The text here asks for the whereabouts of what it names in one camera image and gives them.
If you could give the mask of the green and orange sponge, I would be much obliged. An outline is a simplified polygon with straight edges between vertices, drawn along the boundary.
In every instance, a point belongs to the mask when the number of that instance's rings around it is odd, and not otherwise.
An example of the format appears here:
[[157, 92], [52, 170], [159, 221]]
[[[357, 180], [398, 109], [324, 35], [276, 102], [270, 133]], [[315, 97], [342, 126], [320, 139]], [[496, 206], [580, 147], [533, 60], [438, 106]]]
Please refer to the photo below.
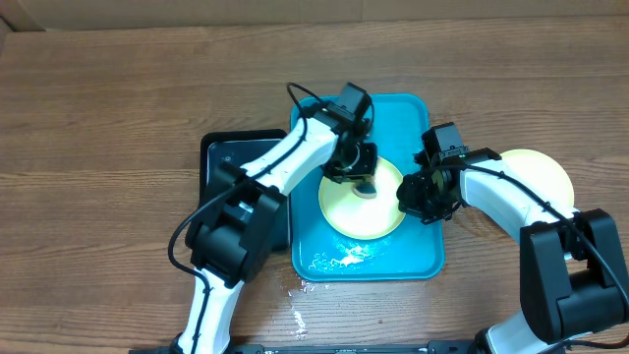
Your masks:
[[352, 188], [353, 193], [362, 199], [374, 199], [377, 197], [377, 190], [373, 184], [373, 182], [363, 181], [357, 183]]

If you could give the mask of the yellow-green plate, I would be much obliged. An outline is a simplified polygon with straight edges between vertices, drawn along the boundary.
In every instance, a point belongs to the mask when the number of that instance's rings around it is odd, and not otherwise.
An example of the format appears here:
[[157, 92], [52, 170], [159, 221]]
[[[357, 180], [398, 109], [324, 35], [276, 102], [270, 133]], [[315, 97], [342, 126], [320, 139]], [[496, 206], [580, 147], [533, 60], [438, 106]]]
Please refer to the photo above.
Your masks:
[[540, 151], [523, 148], [505, 151], [500, 156], [528, 188], [552, 207], [574, 207], [573, 184], [556, 160]]
[[339, 233], [358, 240], [374, 240], [395, 230], [405, 213], [396, 196], [403, 176], [388, 160], [377, 160], [372, 184], [375, 196], [366, 198], [355, 182], [321, 179], [318, 201], [325, 220]]

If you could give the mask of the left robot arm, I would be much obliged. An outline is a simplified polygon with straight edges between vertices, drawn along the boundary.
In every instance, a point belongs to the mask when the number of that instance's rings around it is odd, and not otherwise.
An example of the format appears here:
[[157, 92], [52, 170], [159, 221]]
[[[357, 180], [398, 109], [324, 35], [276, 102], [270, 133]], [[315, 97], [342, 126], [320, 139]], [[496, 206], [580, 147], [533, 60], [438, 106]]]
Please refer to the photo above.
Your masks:
[[290, 193], [313, 170], [341, 184], [351, 182], [373, 198], [375, 144], [366, 140], [372, 98], [348, 83], [334, 100], [318, 98], [298, 108], [291, 132], [259, 158], [241, 166], [220, 163], [204, 187], [198, 208], [174, 231], [191, 250], [191, 263], [169, 260], [192, 275], [195, 292], [185, 330], [172, 353], [222, 353], [244, 284], [261, 270], [276, 235], [288, 224]]

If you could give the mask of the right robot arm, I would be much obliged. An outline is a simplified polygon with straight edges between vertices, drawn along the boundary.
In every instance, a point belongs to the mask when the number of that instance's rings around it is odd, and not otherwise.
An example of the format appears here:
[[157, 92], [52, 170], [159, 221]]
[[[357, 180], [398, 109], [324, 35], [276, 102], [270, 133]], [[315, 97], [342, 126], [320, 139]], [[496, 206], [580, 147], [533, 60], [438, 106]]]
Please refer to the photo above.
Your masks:
[[495, 151], [471, 150], [455, 124], [422, 135], [420, 171], [397, 190], [401, 211], [423, 224], [459, 207], [489, 216], [520, 247], [520, 310], [479, 331], [468, 353], [565, 353], [628, 321], [628, 269], [613, 218], [552, 200]]

